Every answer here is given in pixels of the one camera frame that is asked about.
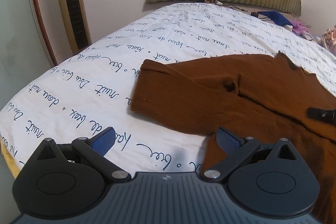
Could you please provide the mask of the blue garment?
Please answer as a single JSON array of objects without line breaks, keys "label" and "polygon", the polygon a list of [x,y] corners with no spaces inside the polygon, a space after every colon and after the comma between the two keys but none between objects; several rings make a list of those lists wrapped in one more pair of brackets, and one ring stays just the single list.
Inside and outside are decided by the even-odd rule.
[{"label": "blue garment", "polygon": [[279,26],[293,26],[293,24],[289,21],[289,19],[287,19],[285,16],[283,16],[277,11],[251,12],[251,16],[254,16],[256,18],[258,18],[259,15],[265,16],[266,18],[273,21],[275,24]]}]

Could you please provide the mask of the brown knit sweater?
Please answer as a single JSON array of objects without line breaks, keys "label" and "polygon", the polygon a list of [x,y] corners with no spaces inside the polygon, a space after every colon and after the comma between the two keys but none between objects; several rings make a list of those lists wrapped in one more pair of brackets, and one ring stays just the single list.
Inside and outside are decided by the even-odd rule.
[{"label": "brown knit sweater", "polygon": [[283,53],[145,60],[130,106],[172,130],[209,135],[202,170],[227,157],[216,142],[221,127],[263,143],[288,138],[321,187],[313,214],[335,223],[335,126],[308,118],[311,107],[333,110],[335,96]]}]

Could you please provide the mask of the pink clothes pile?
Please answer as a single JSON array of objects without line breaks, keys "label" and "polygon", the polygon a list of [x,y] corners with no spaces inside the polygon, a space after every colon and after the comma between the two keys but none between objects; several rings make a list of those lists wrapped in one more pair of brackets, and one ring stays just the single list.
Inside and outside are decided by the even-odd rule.
[{"label": "pink clothes pile", "polygon": [[336,26],[328,28],[323,35],[318,38],[317,44],[336,56]]}]

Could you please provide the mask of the white script-print bed cover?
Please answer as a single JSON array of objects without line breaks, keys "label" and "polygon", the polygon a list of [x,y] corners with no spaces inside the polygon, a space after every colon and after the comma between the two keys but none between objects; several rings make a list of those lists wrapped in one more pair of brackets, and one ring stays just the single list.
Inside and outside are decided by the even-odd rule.
[{"label": "white script-print bed cover", "polygon": [[17,93],[1,110],[2,154],[17,176],[44,138],[70,143],[112,127],[116,142],[106,157],[125,164],[128,172],[198,171],[205,137],[171,131],[129,111],[143,61],[168,64],[279,52],[335,93],[335,57],[317,44],[246,11],[206,3],[165,6],[51,68]]}]

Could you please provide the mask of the purple garment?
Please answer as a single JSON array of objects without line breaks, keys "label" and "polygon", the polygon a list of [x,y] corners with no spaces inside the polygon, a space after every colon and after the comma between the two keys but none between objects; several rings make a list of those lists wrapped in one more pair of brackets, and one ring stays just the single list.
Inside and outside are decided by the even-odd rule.
[{"label": "purple garment", "polygon": [[308,34],[309,30],[306,25],[297,20],[290,20],[291,25],[293,26],[292,31],[296,35]]}]

